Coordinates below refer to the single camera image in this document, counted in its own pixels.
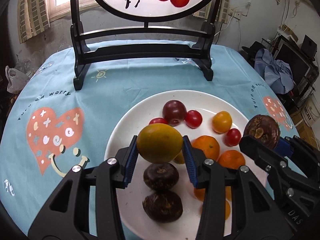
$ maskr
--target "metal screw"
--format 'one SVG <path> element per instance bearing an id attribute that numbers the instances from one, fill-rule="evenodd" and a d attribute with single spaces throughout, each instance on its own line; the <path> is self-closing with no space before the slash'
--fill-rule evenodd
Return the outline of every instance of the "metal screw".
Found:
<path id="1" fill-rule="evenodd" d="M 266 172 L 269 172 L 271 170 L 271 166 L 268 165 L 265 169 L 264 169 Z"/>
<path id="2" fill-rule="evenodd" d="M 204 164 L 212 165 L 212 164 L 214 164 L 214 160 L 212 160 L 212 159 L 205 159 L 205 160 L 204 160 Z"/>
<path id="3" fill-rule="evenodd" d="M 287 166 L 287 164 L 284 161 L 280 161 L 280 166 L 285 168 Z"/>
<path id="4" fill-rule="evenodd" d="M 75 166 L 72 167 L 72 171 L 73 172 L 78 172 L 80 170 L 81 170 L 81 166 L 80 165 L 75 165 Z"/>
<path id="5" fill-rule="evenodd" d="M 240 167 L 240 170 L 244 173 L 248 172 L 249 171 L 249 168 L 247 166 L 241 166 Z"/>
<path id="6" fill-rule="evenodd" d="M 294 195 L 294 190 L 293 190 L 293 188 L 289 187 L 287 190 L 287 196 L 292 197 L 293 195 Z"/>
<path id="7" fill-rule="evenodd" d="M 117 159 L 116 158 L 109 158 L 107 160 L 107 163 L 110 165 L 116 164 L 117 163 Z"/>

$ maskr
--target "plastic bag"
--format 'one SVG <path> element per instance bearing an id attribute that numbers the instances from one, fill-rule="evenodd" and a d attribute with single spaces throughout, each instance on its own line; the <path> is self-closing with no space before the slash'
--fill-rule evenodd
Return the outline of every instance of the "plastic bag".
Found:
<path id="1" fill-rule="evenodd" d="M 31 70 L 31 60 L 29 59 L 20 60 L 16 63 L 14 68 L 18 69 L 22 73 L 27 74 L 27 72 Z"/>
<path id="2" fill-rule="evenodd" d="M 12 94 L 18 94 L 30 80 L 26 74 L 9 66 L 5 67 L 5 75 L 9 81 L 7 91 Z"/>

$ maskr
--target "power outlet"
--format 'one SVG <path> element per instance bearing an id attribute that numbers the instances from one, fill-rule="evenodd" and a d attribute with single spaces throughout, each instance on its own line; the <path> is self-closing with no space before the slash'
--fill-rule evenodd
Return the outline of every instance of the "power outlet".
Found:
<path id="1" fill-rule="evenodd" d="M 236 8 L 236 9 L 230 8 L 229 15 L 240 20 L 242 16 L 242 10 L 241 8 Z"/>

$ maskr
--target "white plate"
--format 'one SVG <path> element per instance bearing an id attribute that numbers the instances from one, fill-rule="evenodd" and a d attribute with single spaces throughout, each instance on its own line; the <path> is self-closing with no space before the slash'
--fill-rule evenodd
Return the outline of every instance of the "white plate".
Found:
<path id="1" fill-rule="evenodd" d="M 238 146 L 229 148 L 222 142 L 222 135 L 214 133 L 211 129 L 212 117 L 220 112 L 227 111 L 232 117 L 232 127 L 238 128 L 241 133 L 244 131 L 248 120 L 232 105 L 215 96 L 192 90 L 175 90 L 156 94 L 131 108 L 118 122 L 114 128 L 106 148 L 104 159 L 114 157 L 117 151 L 123 147 L 128 147 L 132 137 L 138 135 L 142 128 L 147 126 L 151 119 L 162 117 L 162 108 L 169 100 L 181 101 L 188 110 L 197 110 L 203 117 L 201 126 L 191 129 L 186 124 L 181 123 L 175 128 L 182 136 L 188 135 L 190 141 L 201 136 L 210 135 L 217 139 L 220 144 L 220 154 L 226 150 L 240 150 Z M 256 175 L 262 185 L 265 186 L 267 173 L 256 166 L 252 159 L 244 155 L 246 165 Z M 133 173 L 132 182 L 125 189 L 117 190 L 119 211 L 122 222 L 137 236 L 144 240 L 170 240 L 170 239 L 190 239 L 196 237 L 200 221 L 200 208 L 202 202 L 193 195 L 193 186 L 189 181 L 186 166 L 175 164 L 178 169 L 180 179 L 172 188 L 176 192 L 183 205 L 182 216 L 172 223 L 161 224 L 151 220 L 144 212 L 142 201 L 152 193 L 143 182 L 143 172 L 150 165 L 141 156 L 138 157 Z M 225 235 L 231 233 L 231 217 L 225 223 Z"/>

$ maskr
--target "yellow cherry tomato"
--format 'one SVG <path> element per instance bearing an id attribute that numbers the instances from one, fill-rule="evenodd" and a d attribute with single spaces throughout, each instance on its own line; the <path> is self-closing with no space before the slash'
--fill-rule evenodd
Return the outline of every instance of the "yellow cherry tomato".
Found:
<path id="1" fill-rule="evenodd" d="M 231 126 L 232 118 L 226 111 L 221 111 L 212 118 L 212 129 L 217 133 L 226 133 Z"/>

